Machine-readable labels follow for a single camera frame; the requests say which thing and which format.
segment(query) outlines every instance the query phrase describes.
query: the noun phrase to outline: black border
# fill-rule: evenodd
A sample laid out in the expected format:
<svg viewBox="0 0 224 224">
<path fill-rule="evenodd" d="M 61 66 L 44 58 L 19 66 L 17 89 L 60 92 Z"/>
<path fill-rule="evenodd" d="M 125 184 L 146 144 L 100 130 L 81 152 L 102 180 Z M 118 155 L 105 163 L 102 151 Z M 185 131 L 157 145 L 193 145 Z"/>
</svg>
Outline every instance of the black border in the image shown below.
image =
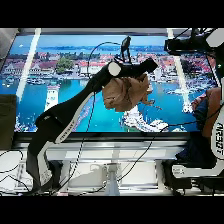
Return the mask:
<svg viewBox="0 0 224 224">
<path fill-rule="evenodd" d="M 34 35 L 34 32 L 22 32 L 17 33 L 13 39 L 13 42 L 10 46 L 10 49 L 7 53 L 6 58 L 4 59 L 2 68 L 4 66 L 5 60 L 8 57 L 8 54 L 13 46 L 13 43 L 17 36 L 27 36 L 27 35 Z M 153 33 L 153 34 L 146 34 L 146 33 L 136 33 L 136 32 L 41 32 L 41 35 L 132 35 L 132 36 L 167 36 L 161 33 Z M 32 140 L 32 136 L 35 132 L 14 132 L 13 137 L 13 146 L 20 142 L 30 142 Z M 66 142 L 76 142 L 82 141 L 85 138 L 85 141 L 122 141 L 122 142 L 130 142 L 130 141 L 145 141 L 145 140 L 152 140 L 155 137 L 154 141 L 182 141 L 188 140 L 190 136 L 190 132 L 164 132 L 164 133 L 157 133 L 157 132 L 72 132 L 69 137 L 64 141 Z"/>
</svg>

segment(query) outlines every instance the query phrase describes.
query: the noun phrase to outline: waterfront town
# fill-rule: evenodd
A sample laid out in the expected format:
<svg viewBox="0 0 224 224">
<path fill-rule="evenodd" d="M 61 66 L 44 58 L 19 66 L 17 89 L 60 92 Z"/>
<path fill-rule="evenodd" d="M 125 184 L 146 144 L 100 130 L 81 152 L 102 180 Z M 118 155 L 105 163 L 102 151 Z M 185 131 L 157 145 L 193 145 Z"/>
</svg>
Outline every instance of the waterfront town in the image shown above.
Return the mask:
<svg viewBox="0 0 224 224">
<path fill-rule="evenodd" d="M 46 100 L 45 110 L 57 104 L 58 96 L 53 96 L 52 93 L 58 93 L 60 84 L 59 81 L 63 80 L 80 80 L 80 85 L 86 85 L 89 79 L 89 74 L 94 75 L 100 69 L 110 62 L 115 54 L 105 54 L 103 52 L 92 55 L 89 62 L 87 73 L 88 58 L 90 54 L 87 53 L 49 53 L 49 52 L 36 52 L 29 69 L 29 77 L 27 79 L 28 85 L 47 85 L 48 96 Z M 179 84 L 179 78 L 176 71 L 176 66 L 173 56 L 167 55 L 165 52 L 138 52 L 131 56 L 132 63 L 141 63 L 147 58 L 153 58 L 158 63 L 158 68 L 154 72 L 148 74 L 150 82 L 159 84 L 162 83 L 175 83 Z M 23 69 L 26 63 L 27 54 L 8 55 L 5 64 L 2 68 L 0 79 L 2 85 L 6 88 L 13 85 L 14 82 L 19 82 L 23 74 Z M 201 55 L 184 55 L 180 57 L 182 69 L 186 79 L 187 89 L 181 87 L 175 90 L 164 90 L 164 94 L 191 94 L 199 92 L 204 89 L 212 88 L 216 85 L 214 77 L 212 76 L 209 65 L 207 64 L 204 56 Z M 81 120 L 88 115 L 89 107 L 86 108 L 85 113 L 79 117 L 78 122 L 73 131 L 76 131 L 77 126 Z M 17 116 L 16 131 L 35 131 L 34 116 L 30 119 L 33 120 L 29 126 L 20 123 L 20 115 Z M 162 120 L 155 120 L 151 124 L 147 124 L 141 114 L 139 114 L 137 107 L 133 111 L 126 112 L 122 121 L 122 125 L 135 127 L 140 131 L 160 131 L 167 124 Z"/>
</svg>

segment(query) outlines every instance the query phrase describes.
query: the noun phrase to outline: sky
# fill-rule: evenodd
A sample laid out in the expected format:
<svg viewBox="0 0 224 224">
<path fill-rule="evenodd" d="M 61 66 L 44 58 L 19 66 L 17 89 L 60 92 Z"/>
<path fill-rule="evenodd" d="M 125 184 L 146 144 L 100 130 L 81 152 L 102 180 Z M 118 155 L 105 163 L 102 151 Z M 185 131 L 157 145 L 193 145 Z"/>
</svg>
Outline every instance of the sky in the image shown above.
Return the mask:
<svg viewBox="0 0 224 224">
<path fill-rule="evenodd" d="M 121 44 L 125 37 L 125 35 L 41 35 L 38 47 L 97 46 L 107 41 Z M 30 47 L 32 39 L 33 35 L 17 36 L 12 48 Z M 166 39 L 165 36 L 132 36 L 131 45 L 164 46 Z"/>
</svg>

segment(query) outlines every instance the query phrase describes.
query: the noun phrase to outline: turquoise water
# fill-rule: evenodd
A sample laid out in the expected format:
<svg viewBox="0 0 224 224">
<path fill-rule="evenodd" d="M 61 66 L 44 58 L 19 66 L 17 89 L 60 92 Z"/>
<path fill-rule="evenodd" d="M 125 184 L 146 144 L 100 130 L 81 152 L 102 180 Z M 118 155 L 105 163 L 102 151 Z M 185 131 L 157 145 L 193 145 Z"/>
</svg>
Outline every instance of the turquoise water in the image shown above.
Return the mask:
<svg viewBox="0 0 224 224">
<path fill-rule="evenodd" d="M 18 82 L 14 82 L 10 87 L 2 85 L 2 80 L 0 80 L 0 94 L 15 94 Z M 142 112 L 144 120 L 153 121 L 156 118 L 162 119 L 168 124 L 176 124 L 194 121 L 192 114 L 182 113 L 183 98 L 181 95 L 166 94 L 164 90 L 166 89 L 176 89 L 179 88 L 177 84 L 162 83 L 158 84 L 153 82 L 153 93 L 148 95 L 148 99 L 155 100 L 155 106 L 159 106 L 162 110 L 158 110 L 151 106 L 145 106 L 140 103 L 138 108 Z M 80 80 L 64 80 L 61 83 L 59 90 L 59 103 L 70 99 L 78 92 L 80 92 L 84 87 L 80 84 Z M 201 95 L 202 92 L 197 92 L 195 94 L 190 94 L 189 98 L 192 101 L 197 96 Z M 47 86 L 46 85 L 29 85 L 27 84 L 24 90 L 23 98 L 20 103 L 18 103 L 17 114 L 20 113 L 20 122 L 28 125 L 33 123 L 43 111 L 45 107 L 45 101 L 47 97 Z M 86 128 L 89 122 L 93 99 L 87 102 L 86 106 L 90 106 L 88 115 L 81 121 L 80 125 L 77 127 L 78 132 L 86 132 Z M 115 110 L 107 110 L 104 106 L 102 92 L 96 95 L 96 102 L 93 112 L 93 117 L 90 123 L 89 132 L 124 132 L 124 128 L 119 124 L 119 118 L 121 119 L 123 113 L 115 112 Z M 196 125 L 186 125 L 187 131 L 196 131 Z"/>
</svg>

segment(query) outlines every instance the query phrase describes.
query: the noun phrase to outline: display screen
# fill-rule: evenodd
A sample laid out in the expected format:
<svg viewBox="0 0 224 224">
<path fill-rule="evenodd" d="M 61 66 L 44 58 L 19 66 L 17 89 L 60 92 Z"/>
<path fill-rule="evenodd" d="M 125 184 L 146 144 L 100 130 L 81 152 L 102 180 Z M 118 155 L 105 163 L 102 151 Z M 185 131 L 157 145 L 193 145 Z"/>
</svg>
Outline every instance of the display screen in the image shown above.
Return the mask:
<svg viewBox="0 0 224 224">
<path fill-rule="evenodd" d="M 126 38 L 125 35 L 40 35 L 35 45 L 34 37 L 15 38 L 0 73 L 0 94 L 17 94 L 19 98 L 16 132 L 35 132 L 35 120 L 41 113 L 85 88 L 87 60 L 94 47 L 103 42 L 121 44 Z M 148 100 L 154 100 L 154 105 L 139 102 L 129 112 L 115 112 L 105 108 L 99 92 L 89 132 L 158 132 L 166 124 L 195 121 L 190 102 L 217 83 L 205 56 L 182 55 L 177 60 L 164 52 L 166 39 L 131 36 L 132 62 L 152 57 L 158 63 L 158 68 L 147 74 L 152 89 Z M 92 54 L 89 73 L 96 74 L 115 55 L 120 55 L 120 46 L 101 45 Z M 22 85 L 25 71 L 28 77 Z M 92 106 L 93 97 L 83 107 L 73 132 L 86 132 Z M 190 124 L 165 131 L 198 130 L 196 124 Z"/>
</svg>

